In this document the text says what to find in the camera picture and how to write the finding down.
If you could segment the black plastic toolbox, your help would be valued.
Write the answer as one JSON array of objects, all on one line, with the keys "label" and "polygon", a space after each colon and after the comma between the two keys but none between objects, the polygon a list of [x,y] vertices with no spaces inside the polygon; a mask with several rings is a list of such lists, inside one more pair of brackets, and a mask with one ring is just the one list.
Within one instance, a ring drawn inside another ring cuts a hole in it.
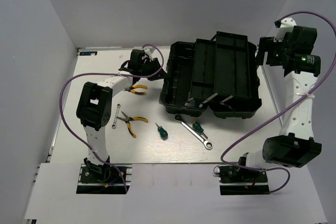
[{"label": "black plastic toolbox", "polygon": [[218,31],[210,40],[170,46],[159,102],[170,114],[248,119],[262,106],[255,53],[245,35]]}]

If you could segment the green stubby screwdriver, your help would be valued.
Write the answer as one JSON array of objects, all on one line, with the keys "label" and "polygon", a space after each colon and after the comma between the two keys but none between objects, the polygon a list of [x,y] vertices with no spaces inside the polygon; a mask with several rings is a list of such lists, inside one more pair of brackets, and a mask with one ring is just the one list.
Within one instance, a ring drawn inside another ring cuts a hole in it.
[{"label": "green stubby screwdriver", "polygon": [[169,136],[167,131],[162,126],[158,125],[157,123],[155,125],[157,127],[157,131],[160,135],[160,138],[164,141],[167,140]]},{"label": "green stubby screwdriver", "polygon": [[206,139],[208,139],[208,136],[204,133],[204,129],[202,128],[202,126],[198,121],[193,122],[192,127],[199,135],[202,135]]}]

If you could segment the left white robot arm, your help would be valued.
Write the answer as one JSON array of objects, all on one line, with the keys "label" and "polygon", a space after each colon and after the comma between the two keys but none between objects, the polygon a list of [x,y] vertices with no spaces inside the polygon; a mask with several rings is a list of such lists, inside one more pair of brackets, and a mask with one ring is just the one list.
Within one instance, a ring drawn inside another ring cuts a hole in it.
[{"label": "left white robot arm", "polygon": [[106,148],[105,126],[111,118],[112,98],[125,91],[141,78],[148,80],[163,79],[166,73],[158,58],[152,57],[155,47],[145,45],[142,49],[133,49],[130,59],[124,62],[117,75],[103,81],[86,82],[76,110],[76,116],[83,126],[87,143],[90,145],[85,164],[93,168],[93,176],[101,182],[110,178],[111,168]]}]

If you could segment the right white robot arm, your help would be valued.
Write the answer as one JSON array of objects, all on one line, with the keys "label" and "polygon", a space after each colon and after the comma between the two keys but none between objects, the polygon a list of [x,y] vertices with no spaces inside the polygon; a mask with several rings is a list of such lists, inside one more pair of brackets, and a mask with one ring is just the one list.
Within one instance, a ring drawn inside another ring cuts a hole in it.
[{"label": "right white robot arm", "polygon": [[261,51],[267,53],[266,64],[282,66],[284,70],[286,106],[303,101],[284,113],[277,136],[267,138],[261,150],[244,155],[245,163],[237,168],[241,180],[250,181],[256,168],[301,168],[321,153],[322,145],[314,141],[312,130],[314,95],[308,93],[321,71],[321,58],[312,55],[316,38],[315,28],[281,25],[274,38],[260,40]]}]

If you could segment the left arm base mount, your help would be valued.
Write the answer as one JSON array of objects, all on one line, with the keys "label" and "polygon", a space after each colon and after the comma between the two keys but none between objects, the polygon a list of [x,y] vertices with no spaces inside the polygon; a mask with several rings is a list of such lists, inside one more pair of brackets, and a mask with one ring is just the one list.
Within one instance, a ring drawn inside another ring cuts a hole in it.
[{"label": "left arm base mount", "polygon": [[78,195],[125,195],[127,192],[118,171],[110,167],[105,175],[92,172],[81,165],[76,194]]}]

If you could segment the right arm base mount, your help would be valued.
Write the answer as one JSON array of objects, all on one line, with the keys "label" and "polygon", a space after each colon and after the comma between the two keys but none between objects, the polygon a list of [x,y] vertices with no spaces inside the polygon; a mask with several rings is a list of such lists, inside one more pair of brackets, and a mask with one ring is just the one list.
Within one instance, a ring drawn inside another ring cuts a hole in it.
[{"label": "right arm base mount", "polygon": [[221,196],[269,195],[266,172],[241,169],[236,166],[215,166]]}]

